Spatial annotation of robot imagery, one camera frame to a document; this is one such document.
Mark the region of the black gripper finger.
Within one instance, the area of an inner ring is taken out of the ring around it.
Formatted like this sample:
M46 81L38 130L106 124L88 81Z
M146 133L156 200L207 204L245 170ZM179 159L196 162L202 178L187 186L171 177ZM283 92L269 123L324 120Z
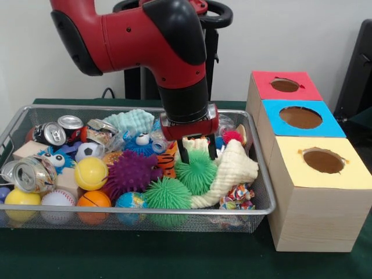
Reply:
M210 134L207 135L206 138L209 140L208 144L209 157L211 160L215 160L217 158L215 135Z
M178 151L180 153L180 158L183 163L189 164L189 156L188 156L188 151L183 145L183 140L178 139L177 140L177 146L178 146Z

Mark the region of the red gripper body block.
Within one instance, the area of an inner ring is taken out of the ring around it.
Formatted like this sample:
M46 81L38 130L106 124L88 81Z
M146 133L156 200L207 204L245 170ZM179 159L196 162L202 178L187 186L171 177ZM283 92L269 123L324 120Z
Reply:
M187 137L207 136L214 134L219 127L219 113L215 104L208 105L206 116L190 123L170 121L165 112L160 114L162 133L168 141L181 140Z

